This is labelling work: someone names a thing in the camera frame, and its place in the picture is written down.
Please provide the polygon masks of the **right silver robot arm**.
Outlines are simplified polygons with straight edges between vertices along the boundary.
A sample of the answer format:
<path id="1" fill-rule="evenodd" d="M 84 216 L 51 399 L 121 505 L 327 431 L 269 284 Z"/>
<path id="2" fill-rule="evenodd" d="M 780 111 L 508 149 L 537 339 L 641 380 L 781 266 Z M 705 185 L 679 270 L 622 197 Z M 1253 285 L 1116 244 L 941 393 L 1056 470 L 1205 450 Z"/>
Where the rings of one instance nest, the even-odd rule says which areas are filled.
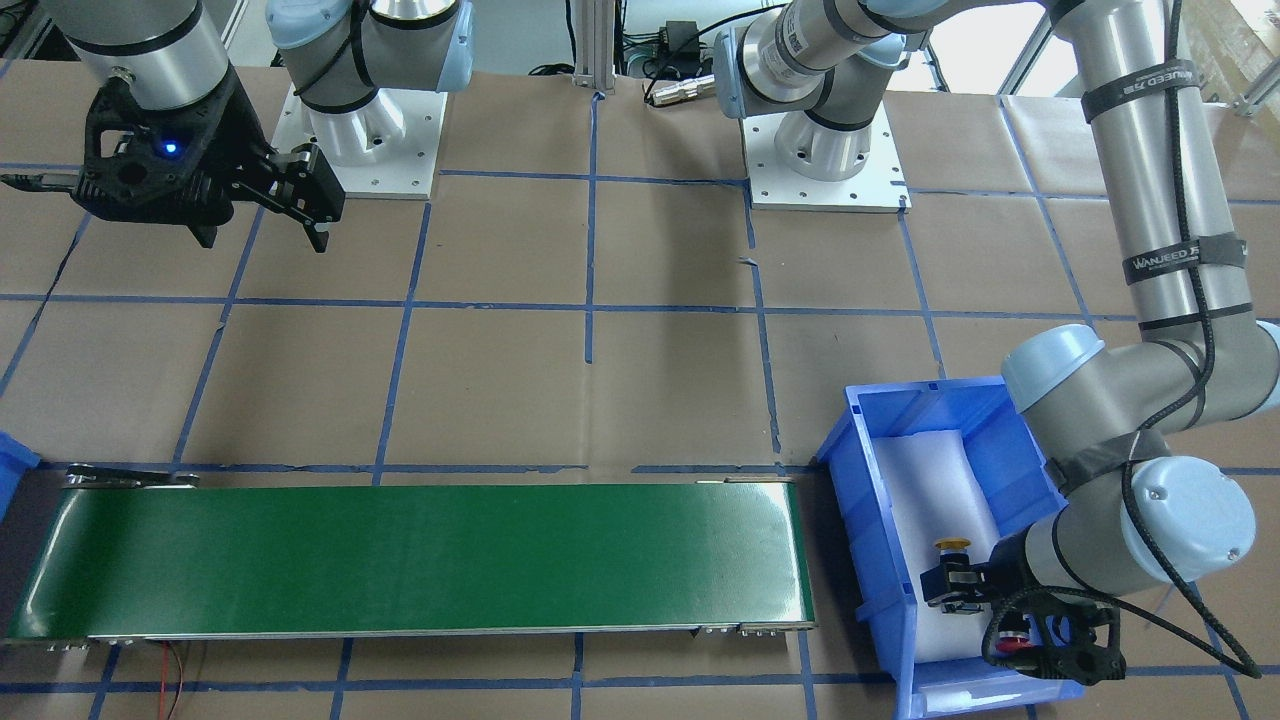
<path id="1" fill-rule="evenodd" d="M 236 202 L 315 252 L 358 169 L 430 181 L 447 95 L 474 68 L 470 1 L 45 1 L 99 88 L 83 159 L 5 174 L 106 220 L 184 227 L 209 249 Z"/>

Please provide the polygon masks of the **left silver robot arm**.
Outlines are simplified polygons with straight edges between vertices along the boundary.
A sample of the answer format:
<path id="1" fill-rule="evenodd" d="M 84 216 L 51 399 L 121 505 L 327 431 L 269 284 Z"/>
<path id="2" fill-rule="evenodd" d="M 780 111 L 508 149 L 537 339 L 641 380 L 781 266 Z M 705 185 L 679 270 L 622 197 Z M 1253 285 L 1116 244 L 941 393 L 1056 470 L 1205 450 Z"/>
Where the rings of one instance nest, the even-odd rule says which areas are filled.
<path id="1" fill-rule="evenodd" d="M 1239 484 L 1166 445 L 1277 406 L 1277 328 L 1254 315 L 1178 5 L 1044 8 L 1076 55 L 1140 341 L 1110 347 L 1092 325 L 1061 325 L 1012 350 L 1001 377 L 932 380 L 922 348 L 835 334 L 833 348 L 873 363 L 844 384 L 814 455 L 847 527 L 861 620 L 940 616 L 938 536 L 978 543 L 964 612 L 1184 587 L 1254 541 Z"/>

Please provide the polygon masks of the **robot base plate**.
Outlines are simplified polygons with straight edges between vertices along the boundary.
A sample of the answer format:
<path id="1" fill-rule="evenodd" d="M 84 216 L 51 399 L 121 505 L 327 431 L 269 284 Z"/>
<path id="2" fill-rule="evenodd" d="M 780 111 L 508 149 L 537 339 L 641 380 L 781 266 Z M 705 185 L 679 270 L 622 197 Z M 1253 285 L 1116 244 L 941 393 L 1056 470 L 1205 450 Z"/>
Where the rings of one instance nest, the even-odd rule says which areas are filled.
<path id="1" fill-rule="evenodd" d="M 742 120 L 751 204 L 788 211 L 897 213 L 913 201 L 883 105 L 855 131 L 803 111 Z"/>
<path id="2" fill-rule="evenodd" d="M 314 141 L 351 199 L 429 200 L 449 94 L 381 88 L 365 108 L 324 114 L 289 94 L 273 145 Z"/>

